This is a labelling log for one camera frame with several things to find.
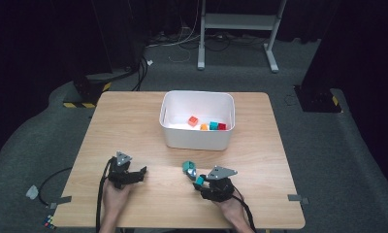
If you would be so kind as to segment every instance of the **orange cube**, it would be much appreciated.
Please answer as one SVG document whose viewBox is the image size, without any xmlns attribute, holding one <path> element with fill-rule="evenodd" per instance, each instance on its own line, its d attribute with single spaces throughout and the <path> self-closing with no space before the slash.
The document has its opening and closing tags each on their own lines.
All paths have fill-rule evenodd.
<svg viewBox="0 0 388 233">
<path fill-rule="evenodd" d="M 201 129 L 201 130 L 209 130 L 209 128 L 207 127 L 206 124 L 201 124 L 200 129 Z"/>
<path fill-rule="evenodd" d="M 188 120 L 188 124 L 191 125 L 191 126 L 196 126 L 198 123 L 198 119 L 194 116 L 192 116 L 189 120 Z"/>
</svg>

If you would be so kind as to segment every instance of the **wooden table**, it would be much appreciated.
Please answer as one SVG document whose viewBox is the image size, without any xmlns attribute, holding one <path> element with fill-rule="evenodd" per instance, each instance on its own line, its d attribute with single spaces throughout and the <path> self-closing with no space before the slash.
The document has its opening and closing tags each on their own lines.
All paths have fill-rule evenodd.
<svg viewBox="0 0 388 233">
<path fill-rule="evenodd" d="M 66 183 L 54 224 L 95 226 L 98 185 L 107 161 L 120 150 L 133 157 L 130 172 L 147 166 L 143 183 L 132 190 L 118 226 L 131 228 L 230 228 L 217 207 L 202 199 L 182 173 L 196 164 L 197 175 L 214 165 L 235 169 L 230 177 L 245 197 L 257 229 L 300 229 L 305 219 L 265 93 L 230 93 L 236 126 L 224 151 L 171 149 L 165 145 L 159 114 L 165 92 L 105 92 Z"/>
</svg>

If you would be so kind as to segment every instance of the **metal bracket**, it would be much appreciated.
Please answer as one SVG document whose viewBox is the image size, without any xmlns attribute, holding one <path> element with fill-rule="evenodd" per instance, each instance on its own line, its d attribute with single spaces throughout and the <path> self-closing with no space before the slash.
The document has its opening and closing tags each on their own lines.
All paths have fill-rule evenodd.
<svg viewBox="0 0 388 233">
<path fill-rule="evenodd" d="M 127 155 L 121 151 L 116 152 L 116 158 L 117 158 L 117 166 L 121 166 L 121 165 L 125 164 L 126 162 L 131 161 L 131 159 L 133 159 L 133 157 L 131 157 L 130 155 Z"/>
<path fill-rule="evenodd" d="M 302 197 L 298 194 L 288 194 L 288 201 L 298 201 L 301 205 L 308 205 L 309 200 L 307 197 Z"/>
<path fill-rule="evenodd" d="M 71 202 L 71 199 L 72 196 L 61 197 L 56 202 L 50 203 L 48 207 L 53 210 L 57 208 L 58 205 Z"/>
<path fill-rule="evenodd" d="M 223 168 L 220 166 L 216 166 L 210 171 L 210 173 L 207 175 L 207 180 L 220 180 L 223 178 L 227 178 L 233 175 L 237 175 L 236 170 L 228 169 L 228 168 Z"/>
</svg>

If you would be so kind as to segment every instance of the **small green object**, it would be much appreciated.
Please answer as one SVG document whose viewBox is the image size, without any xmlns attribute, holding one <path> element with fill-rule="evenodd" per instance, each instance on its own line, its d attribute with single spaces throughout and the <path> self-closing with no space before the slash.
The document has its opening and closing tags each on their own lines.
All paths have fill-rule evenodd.
<svg viewBox="0 0 388 233">
<path fill-rule="evenodd" d="M 217 130 L 217 129 L 218 129 L 218 122 L 211 121 L 210 130 Z"/>
<path fill-rule="evenodd" d="M 182 163 L 182 172 L 186 173 L 188 169 L 195 169 L 195 163 L 191 161 L 185 161 Z"/>
<path fill-rule="evenodd" d="M 198 184 L 199 186 L 202 186 L 204 183 L 204 179 L 202 177 L 198 177 L 197 181 L 195 181 L 195 183 Z"/>
</svg>

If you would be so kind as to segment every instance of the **black backdrop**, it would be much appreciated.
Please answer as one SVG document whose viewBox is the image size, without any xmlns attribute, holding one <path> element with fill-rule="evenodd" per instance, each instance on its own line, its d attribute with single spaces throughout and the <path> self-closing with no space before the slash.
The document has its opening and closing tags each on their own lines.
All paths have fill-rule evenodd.
<svg viewBox="0 0 388 233">
<path fill-rule="evenodd" d="M 388 180 L 388 0 L 341 1 L 302 87 L 343 91 Z"/>
<path fill-rule="evenodd" d="M 146 2 L 151 35 L 178 30 L 179 16 L 187 24 L 194 24 L 195 0 Z M 335 2 L 289 0 L 278 39 L 303 38 L 308 42 L 321 38 Z M 51 4 L 51 0 L 0 1 L 0 149 L 22 123 L 47 107 L 54 89 L 72 80 L 72 74 L 57 55 L 58 46 L 52 42 L 45 4 Z M 209 0 L 208 9 L 220 13 L 235 10 L 239 14 L 275 14 L 278 4 L 278 0 Z"/>
</svg>

